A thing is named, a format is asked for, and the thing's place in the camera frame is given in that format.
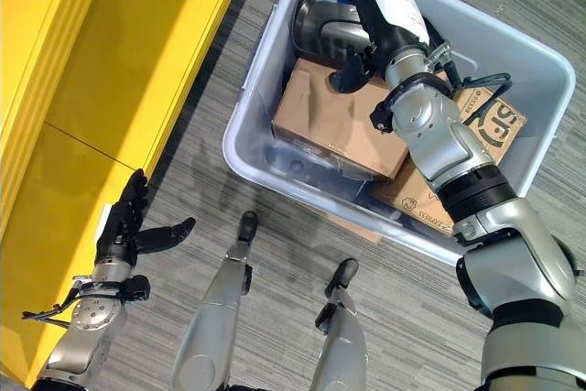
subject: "yellow panel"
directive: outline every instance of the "yellow panel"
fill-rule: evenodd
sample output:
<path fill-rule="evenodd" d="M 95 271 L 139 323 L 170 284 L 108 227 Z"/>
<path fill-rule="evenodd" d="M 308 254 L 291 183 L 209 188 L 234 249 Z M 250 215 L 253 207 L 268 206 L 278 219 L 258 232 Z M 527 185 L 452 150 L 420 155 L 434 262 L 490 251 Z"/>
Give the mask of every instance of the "yellow panel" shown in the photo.
<path fill-rule="evenodd" d="M 65 298 L 73 275 L 91 273 L 102 207 L 118 199 L 131 173 L 43 125 L 2 248 L 3 374 L 32 386 L 63 330 L 20 314 L 50 309 Z"/>
<path fill-rule="evenodd" d="M 152 169 L 229 0 L 94 0 L 48 121 Z"/>
<path fill-rule="evenodd" d="M 0 236 L 91 0 L 2 0 Z"/>

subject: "cardboard box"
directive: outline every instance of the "cardboard box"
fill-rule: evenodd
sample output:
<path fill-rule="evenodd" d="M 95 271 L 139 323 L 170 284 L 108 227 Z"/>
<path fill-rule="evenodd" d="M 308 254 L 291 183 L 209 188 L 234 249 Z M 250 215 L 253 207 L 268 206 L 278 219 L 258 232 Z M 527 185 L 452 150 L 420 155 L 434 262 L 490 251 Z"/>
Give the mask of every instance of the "cardboard box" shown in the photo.
<path fill-rule="evenodd" d="M 381 79 L 355 93 L 336 93 L 328 83 L 332 70 L 298 59 L 273 118 L 275 135 L 305 151 L 333 158 L 342 172 L 393 178 L 407 156 L 395 134 L 381 135 L 370 113 L 389 91 Z"/>
<path fill-rule="evenodd" d="M 463 91 L 456 103 L 465 120 L 491 96 L 486 88 Z M 471 129 L 481 139 L 498 164 L 515 136 L 525 124 L 526 118 L 501 98 L 471 124 Z M 380 201 L 406 212 L 423 223 L 446 234 L 452 234 L 453 221 L 441 206 L 438 197 L 429 189 L 426 180 L 408 158 L 394 180 L 377 182 L 371 193 Z"/>

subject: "white plastic bin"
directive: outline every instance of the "white plastic bin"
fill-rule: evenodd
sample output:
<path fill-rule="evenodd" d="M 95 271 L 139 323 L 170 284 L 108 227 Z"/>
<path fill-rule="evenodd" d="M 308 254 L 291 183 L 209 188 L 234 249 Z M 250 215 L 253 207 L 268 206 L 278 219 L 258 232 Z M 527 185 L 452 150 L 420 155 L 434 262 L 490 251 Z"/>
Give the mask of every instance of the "white plastic bin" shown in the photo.
<path fill-rule="evenodd" d="M 459 0 L 416 0 L 450 41 L 462 76 L 508 71 L 507 100 L 528 122 L 500 168 L 525 195 L 575 83 L 568 61 L 538 41 Z M 392 241 L 455 265 L 462 249 L 423 223 L 370 199 L 363 183 L 273 136 L 271 118 L 295 64 L 290 27 L 298 0 L 276 0 L 223 138 L 226 162 L 242 177 L 338 215 Z"/>

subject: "robot leg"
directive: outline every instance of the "robot leg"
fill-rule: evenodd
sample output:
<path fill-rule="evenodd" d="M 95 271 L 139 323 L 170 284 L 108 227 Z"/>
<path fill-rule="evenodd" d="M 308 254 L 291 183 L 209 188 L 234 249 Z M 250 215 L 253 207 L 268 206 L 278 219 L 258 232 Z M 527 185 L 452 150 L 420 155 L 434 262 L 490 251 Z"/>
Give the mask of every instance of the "robot leg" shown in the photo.
<path fill-rule="evenodd" d="M 366 345 L 356 317 L 356 307 L 346 288 L 358 271 L 358 262 L 348 258 L 340 263 L 325 290 L 328 303 L 316 319 L 316 327 L 326 334 L 310 391 L 366 387 Z"/>
<path fill-rule="evenodd" d="M 226 253 L 179 348 L 172 391 L 227 387 L 240 297 L 248 293 L 252 278 L 247 260 L 257 224 L 254 212 L 243 214 L 236 243 Z"/>

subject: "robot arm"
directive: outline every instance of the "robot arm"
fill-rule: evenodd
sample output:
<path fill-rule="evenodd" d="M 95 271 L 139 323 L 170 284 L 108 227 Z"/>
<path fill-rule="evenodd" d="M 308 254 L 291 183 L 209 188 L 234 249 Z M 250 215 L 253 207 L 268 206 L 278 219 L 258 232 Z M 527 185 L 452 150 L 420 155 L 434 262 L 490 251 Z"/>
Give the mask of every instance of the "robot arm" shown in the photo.
<path fill-rule="evenodd" d="M 108 215 L 97 242 L 93 272 L 74 278 L 65 301 L 41 313 L 24 312 L 23 319 L 57 323 L 67 328 L 38 374 L 33 391 L 82 391 L 91 386 L 105 361 L 111 341 L 126 322 L 125 303 L 148 299 L 143 276 L 131 277 L 138 254 L 169 249 L 181 243 L 195 225 L 187 219 L 172 227 L 140 231 L 146 206 L 147 178 L 136 171 Z M 79 300 L 71 322 L 52 320 Z"/>
<path fill-rule="evenodd" d="M 461 287 L 494 323 L 484 345 L 479 389 L 584 388 L 586 341 L 570 314 L 578 271 L 569 251 L 517 197 L 461 121 L 448 86 L 431 73 L 438 57 L 429 54 L 415 1 L 353 1 L 372 42 L 363 71 L 375 68 L 392 91 L 371 114 L 374 127 L 395 131 L 407 142 L 415 165 L 454 221 L 456 238 L 469 249 L 456 267 Z M 408 21 L 394 17 L 398 8 Z M 439 49 L 450 62 L 446 48 Z M 339 92 L 347 92 L 342 86 L 348 70 L 330 77 Z M 451 79 L 458 78 L 453 63 L 450 71 Z"/>

